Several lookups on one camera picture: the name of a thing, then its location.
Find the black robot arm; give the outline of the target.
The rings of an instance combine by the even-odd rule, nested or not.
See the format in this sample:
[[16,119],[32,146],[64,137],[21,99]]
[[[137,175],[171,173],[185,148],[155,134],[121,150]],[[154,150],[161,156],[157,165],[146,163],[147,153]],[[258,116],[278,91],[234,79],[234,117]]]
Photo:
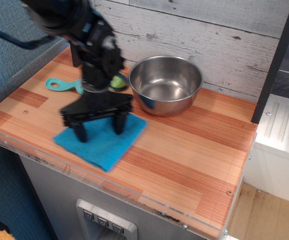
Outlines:
[[84,122],[113,117],[120,134],[132,111],[131,94],[109,91],[111,80],[124,67],[113,28],[88,0],[25,0],[29,16],[46,34],[71,44],[72,59],[82,65],[81,97],[61,109],[65,126],[87,141]]

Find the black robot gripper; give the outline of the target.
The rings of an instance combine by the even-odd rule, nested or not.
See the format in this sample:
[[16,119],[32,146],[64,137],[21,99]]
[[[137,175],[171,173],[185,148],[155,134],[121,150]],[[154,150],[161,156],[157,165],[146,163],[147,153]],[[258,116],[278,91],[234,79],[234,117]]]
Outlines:
[[127,93],[85,91],[81,97],[60,110],[66,127],[73,129],[77,138],[87,142],[83,123],[113,116],[113,127],[120,135],[125,127],[128,114],[132,111],[133,96]]

